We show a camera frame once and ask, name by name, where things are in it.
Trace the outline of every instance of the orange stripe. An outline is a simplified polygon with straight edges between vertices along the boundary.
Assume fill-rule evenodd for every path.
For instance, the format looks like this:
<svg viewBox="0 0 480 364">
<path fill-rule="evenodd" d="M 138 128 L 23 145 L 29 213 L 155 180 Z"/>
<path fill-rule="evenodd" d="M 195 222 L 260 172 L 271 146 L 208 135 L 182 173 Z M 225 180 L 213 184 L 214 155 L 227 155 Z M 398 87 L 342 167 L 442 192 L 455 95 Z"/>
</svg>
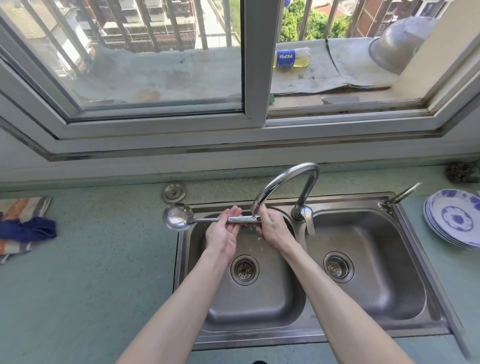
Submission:
<svg viewBox="0 0 480 364">
<path fill-rule="evenodd" d="M 25 210 L 25 207 L 27 207 L 28 201 L 30 201 L 30 198 L 17 198 L 17 200 L 13 203 L 12 206 L 10 206 L 7 212 L 3 214 L 3 220 L 19 218 L 23 210 Z M 7 239 L 0 239 L 0 255 L 5 254 L 7 243 Z"/>
</svg>

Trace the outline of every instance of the silver basin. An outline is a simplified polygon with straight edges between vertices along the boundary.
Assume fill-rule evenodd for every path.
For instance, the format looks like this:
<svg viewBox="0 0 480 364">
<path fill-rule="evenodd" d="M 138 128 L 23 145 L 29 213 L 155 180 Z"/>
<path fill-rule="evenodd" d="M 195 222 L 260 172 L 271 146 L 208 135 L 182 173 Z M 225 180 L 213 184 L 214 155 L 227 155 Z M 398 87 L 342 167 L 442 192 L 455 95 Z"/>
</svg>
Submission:
<svg viewBox="0 0 480 364">
<path fill-rule="evenodd" d="M 456 333 L 461 329 L 401 208 L 378 203 L 391 193 L 310 197 L 315 235 L 289 218 L 296 199 L 269 200 L 290 231 L 391 336 Z M 191 206 L 196 217 L 214 217 L 251 201 Z M 174 290 L 205 248 L 208 224 L 179 233 Z M 322 342 L 326 337 L 292 270 L 255 231 L 242 227 L 194 350 Z"/>
</svg>

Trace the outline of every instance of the plastic bottle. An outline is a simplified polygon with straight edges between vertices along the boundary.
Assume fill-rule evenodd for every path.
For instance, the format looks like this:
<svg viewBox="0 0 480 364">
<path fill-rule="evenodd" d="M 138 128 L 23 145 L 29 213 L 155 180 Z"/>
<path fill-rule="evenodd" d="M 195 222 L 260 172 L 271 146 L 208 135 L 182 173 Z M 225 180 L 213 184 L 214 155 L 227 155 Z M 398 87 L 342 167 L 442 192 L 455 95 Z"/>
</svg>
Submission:
<svg viewBox="0 0 480 364">
<path fill-rule="evenodd" d="M 276 50 L 273 68 L 306 67 L 310 63 L 310 56 L 310 48 Z"/>
</svg>

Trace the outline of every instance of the blue bottle label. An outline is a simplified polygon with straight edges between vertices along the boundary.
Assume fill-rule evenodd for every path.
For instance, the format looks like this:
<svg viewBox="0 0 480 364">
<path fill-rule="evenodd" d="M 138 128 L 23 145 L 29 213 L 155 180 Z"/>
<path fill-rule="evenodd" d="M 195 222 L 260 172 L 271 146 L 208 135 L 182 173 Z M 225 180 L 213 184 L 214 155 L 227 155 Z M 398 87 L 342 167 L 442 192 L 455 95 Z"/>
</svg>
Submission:
<svg viewBox="0 0 480 364">
<path fill-rule="evenodd" d="M 295 50 L 278 50 L 276 51 L 277 67 L 293 67 L 295 63 Z"/>
</svg>

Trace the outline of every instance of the striped towel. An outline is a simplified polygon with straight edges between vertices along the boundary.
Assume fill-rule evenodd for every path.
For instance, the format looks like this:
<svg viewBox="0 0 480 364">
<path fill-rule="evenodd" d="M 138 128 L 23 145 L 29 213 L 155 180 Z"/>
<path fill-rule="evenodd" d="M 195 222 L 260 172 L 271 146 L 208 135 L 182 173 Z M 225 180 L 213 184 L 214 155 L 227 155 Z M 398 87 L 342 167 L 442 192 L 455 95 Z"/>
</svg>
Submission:
<svg viewBox="0 0 480 364">
<path fill-rule="evenodd" d="M 30 220 L 34 216 L 43 216 L 50 205 L 49 197 L 27 197 L 0 200 L 2 220 L 19 218 L 21 222 Z M 10 254 L 23 253 L 32 250 L 31 243 L 20 243 L 15 240 L 0 239 L 0 264 L 6 262 Z"/>
</svg>

